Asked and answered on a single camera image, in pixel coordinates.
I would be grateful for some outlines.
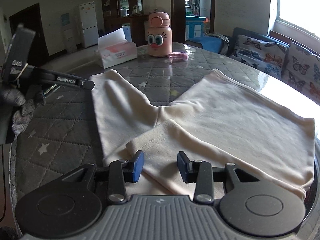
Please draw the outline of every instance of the gray glove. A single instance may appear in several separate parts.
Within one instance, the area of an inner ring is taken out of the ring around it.
[[[45,97],[42,91],[37,92],[32,99],[26,100],[18,89],[7,86],[0,88],[0,105],[19,107],[12,117],[12,131],[17,135],[26,130],[35,109],[44,104]]]

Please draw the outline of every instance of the butterfly pillow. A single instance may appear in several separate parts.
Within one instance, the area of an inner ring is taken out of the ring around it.
[[[280,79],[286,50],[287,48],[279,43],[238,35],[230,58]]]
[[[320,105],[320,57],[292,42],[281,80]]]

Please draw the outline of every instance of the cream towel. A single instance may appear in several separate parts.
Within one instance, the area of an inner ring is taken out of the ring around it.
[[[191,160],[217,167],[237,163],[305,197],[313,181],[314,119],[294,114],[219,70],[160,107],[151,106],[114,70],[92,80],[105,163],[128,158],[124,144],[130,141],[130,154],[145,152],[145,173],[174,194],[192,196],[194,185],[184,184],[176,167],[177,152],[184,150]],[[142,194],[150,190],[146,183],[136,187]],[[221,197],[222,188],[215,193]]]

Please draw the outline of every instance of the white refrigerator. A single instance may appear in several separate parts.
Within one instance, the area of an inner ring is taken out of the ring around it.
[[[84,48],[98,44],[98,27],[94,2],[79,5],[79,27]]]

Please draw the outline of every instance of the white tissue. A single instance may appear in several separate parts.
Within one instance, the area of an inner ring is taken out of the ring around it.
[[[122,28],[98,38],[98,49],[127,41]]]

